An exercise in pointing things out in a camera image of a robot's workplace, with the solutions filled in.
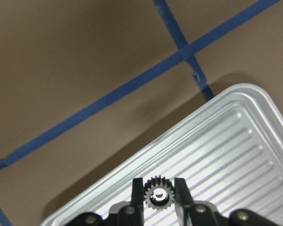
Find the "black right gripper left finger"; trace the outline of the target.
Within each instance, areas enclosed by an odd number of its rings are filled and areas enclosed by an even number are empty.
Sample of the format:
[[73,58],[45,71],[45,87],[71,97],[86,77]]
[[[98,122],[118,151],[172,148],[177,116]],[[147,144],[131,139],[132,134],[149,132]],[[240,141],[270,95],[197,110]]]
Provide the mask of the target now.
[[131,206],[134,208],[133,225],[144,225],[144,187],[142,178],[134,178],[132,182]]

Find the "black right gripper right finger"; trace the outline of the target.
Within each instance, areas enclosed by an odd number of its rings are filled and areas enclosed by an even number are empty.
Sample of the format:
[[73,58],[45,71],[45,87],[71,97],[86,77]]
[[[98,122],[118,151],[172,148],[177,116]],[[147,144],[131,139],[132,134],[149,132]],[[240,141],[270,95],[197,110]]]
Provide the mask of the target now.
[[180,226],[192,226],[190,210],[193,198],[185,179],[175,178],[175,212]]

